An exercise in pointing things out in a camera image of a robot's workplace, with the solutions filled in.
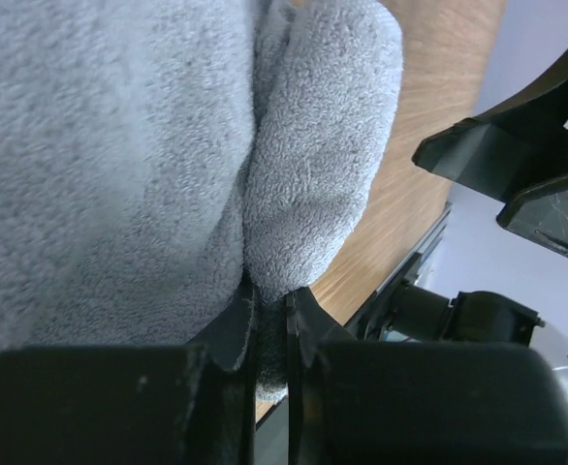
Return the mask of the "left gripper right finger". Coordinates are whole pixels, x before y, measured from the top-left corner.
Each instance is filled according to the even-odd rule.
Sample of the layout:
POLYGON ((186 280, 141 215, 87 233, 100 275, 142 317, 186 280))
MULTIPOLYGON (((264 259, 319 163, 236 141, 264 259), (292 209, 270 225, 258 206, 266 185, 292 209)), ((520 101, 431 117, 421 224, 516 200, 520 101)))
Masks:
POLYGON ((351 337, 290 294, 292 464, 568 464, 568 398, 536 351, 510 343, 351 337))

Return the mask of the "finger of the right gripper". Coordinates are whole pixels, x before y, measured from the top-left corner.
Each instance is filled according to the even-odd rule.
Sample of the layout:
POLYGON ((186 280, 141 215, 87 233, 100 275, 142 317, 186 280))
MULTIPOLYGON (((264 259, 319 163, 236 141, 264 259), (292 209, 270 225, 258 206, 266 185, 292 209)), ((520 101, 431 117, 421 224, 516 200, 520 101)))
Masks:
POLYGON ((413 163, 504 206, 497 224, 568 258, 568 48, 523 90, 424 139, 413 163))

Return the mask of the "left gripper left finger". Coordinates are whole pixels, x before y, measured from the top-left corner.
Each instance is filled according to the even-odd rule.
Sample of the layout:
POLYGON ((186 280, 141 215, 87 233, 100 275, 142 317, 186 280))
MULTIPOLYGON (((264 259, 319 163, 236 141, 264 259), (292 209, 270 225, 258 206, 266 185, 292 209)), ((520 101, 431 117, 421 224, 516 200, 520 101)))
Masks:
POLYGON ((181 346, 0 353, 0 464, 250 464, 254 290, 181 346))

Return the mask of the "grey panda towel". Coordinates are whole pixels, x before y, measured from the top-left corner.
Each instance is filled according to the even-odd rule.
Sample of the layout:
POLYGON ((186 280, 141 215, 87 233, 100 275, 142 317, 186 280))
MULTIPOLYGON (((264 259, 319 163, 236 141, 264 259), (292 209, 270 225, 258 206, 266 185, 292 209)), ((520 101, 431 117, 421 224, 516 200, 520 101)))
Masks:
POLYGON ((359 223, 402 67, 377 1, 0 1, 0 351, 180 345, 248 276, 281 399, 283 298, 359 223))

